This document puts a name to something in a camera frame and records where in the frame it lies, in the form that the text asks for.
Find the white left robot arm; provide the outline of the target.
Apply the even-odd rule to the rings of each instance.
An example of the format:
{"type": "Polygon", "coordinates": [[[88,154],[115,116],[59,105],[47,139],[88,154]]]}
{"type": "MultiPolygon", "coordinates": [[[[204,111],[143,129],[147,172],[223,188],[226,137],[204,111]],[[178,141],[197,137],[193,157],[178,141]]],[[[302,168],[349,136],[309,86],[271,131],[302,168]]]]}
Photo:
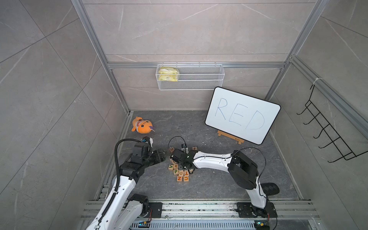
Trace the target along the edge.
{"type": "Polygon", "coordinates": [[[148,198],[144,195],[133,195],[128,198],[135,188],[145,169],[164,162],[165,151],[153,150],[153,139],[144,137],[142,140],[122,139],[114,148],[116,180],[97,216],[87,227],[88,230],[129,230],[138,217],[152,214],[149,210],[148,198]],[[123,163],[118,162],[119,145],[125,141],[135,142],[133,152],[123,163]]]}

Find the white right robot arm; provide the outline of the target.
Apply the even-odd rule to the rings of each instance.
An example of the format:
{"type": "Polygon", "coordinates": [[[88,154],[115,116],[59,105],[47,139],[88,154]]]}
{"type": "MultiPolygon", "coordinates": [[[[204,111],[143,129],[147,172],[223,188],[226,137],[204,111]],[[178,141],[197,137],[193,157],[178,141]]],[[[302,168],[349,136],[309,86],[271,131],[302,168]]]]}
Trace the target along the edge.
{"type": "Polygon", "coordinates": [[[235,183],[246,190],[251,200],[251,212],[255,217],[277,218],[274,204],[269,196],[277,195],[280,190],[275,183],[260,183],[260,178],[266,168],[265,155],[255,147],[245,147],[228,154],[205,153],[199,150],[189,150],[186,142],[181,149],[174,148],[168,142],[167,148],[171,160],[179,164],[183,170],[192,174],[196,169],[212,169],[229,173],[235,183]],[[258,171],[258,165],[243,151],[257,150],[264,159],[264,167],[258,171]]]}

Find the orange plush toy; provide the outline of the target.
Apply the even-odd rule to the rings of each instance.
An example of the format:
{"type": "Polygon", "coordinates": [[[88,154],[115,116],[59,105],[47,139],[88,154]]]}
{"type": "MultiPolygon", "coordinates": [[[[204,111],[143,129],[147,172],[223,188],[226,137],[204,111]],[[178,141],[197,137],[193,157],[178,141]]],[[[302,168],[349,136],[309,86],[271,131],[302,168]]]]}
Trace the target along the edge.
{"type": "Polygon", "coordinates": [[[153,124],[149,120],[144,120],[141,117],[136,117],[132,121],[132,132],[137,131],[140,134],[149,134],[154,131],[153,124]]]}

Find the wooden easel stand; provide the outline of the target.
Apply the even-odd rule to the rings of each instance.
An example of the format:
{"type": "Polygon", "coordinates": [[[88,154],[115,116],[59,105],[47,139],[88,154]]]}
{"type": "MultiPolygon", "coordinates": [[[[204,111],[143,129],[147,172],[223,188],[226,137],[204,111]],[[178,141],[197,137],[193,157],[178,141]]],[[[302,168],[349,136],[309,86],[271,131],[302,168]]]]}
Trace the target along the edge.
{"type": "Polygon", "coordinates": [[[220,130],[218,130],[218,131],[217,131],[217,133],[218,133],[218,136],[219,136],[219,137],[224,136],[224,137],[230,138],[230,139],[232,139],[232,140],[237,141],[239,145],[240,145],[240,144],[243,144],[243,143],[245,142],[245,140],[243,140],[243,139],[241,139],[241,138],[238,138],[238,137],[236,137],[236,136],[234,136],[234,135],[228,134],[228,133],[223,132],[223,131],[220,131],[220,130]]]}

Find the whiteboard with RED written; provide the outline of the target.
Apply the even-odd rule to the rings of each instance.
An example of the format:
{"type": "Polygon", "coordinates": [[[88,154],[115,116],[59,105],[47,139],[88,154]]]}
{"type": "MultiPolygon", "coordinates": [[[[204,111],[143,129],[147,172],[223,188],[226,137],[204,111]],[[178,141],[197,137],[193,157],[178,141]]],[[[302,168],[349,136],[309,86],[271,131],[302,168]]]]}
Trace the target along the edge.
{"type": "Polygon", "coordinates": [[[280,110],[281,106],[276,103],[216,87],[205,124],[260,145],[280,110]]]}

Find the yellow packet in basket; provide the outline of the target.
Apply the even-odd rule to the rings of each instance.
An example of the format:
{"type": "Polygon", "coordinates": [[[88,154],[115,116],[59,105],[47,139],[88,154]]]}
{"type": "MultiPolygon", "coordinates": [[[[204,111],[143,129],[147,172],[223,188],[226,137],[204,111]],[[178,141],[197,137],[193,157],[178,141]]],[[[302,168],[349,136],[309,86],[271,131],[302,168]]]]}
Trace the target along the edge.
{"type": "Polygon", "coordinates": [[[171,67],[162,67],[158,70],[158,80],[178,82],[179,74],[180,72],[178,69],[171,67]]]}

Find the black oval pad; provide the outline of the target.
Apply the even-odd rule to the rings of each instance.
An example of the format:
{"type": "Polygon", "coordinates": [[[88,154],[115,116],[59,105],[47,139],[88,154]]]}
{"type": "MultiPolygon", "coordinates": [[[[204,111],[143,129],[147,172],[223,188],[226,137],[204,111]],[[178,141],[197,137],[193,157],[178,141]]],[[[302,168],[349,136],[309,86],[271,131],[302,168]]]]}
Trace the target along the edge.
{"type": "Polygon", "coordinates": [[[266,196],[274,196],[280,193],[280,188],[275,183],[261,183],[261,187],[266,196]]]}

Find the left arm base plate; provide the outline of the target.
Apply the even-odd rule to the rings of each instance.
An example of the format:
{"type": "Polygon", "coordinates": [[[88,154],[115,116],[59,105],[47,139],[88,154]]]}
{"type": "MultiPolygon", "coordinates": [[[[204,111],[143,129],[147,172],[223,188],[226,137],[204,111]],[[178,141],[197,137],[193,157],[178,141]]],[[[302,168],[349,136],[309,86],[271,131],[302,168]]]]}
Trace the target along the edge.
{"type": "Polygon", "coordinates": [[[143,204],[142,213],[138,218],[161,218],[163,211],[162,202],[149,202],[143,204]]]}

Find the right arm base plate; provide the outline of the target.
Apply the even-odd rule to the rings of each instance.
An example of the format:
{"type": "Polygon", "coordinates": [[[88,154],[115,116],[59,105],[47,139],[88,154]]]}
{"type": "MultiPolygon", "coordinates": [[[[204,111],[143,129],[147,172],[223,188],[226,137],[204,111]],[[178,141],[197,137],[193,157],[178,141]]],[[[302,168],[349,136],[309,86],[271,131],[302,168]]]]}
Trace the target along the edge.
{"type": "Polygon", "coordinates": [[[267,201],[266,206],[257,208],[250,202],[238,202],[236,203],[236,211],[240,218],[277,218],[275,206],[272,202],[267,201]]]}

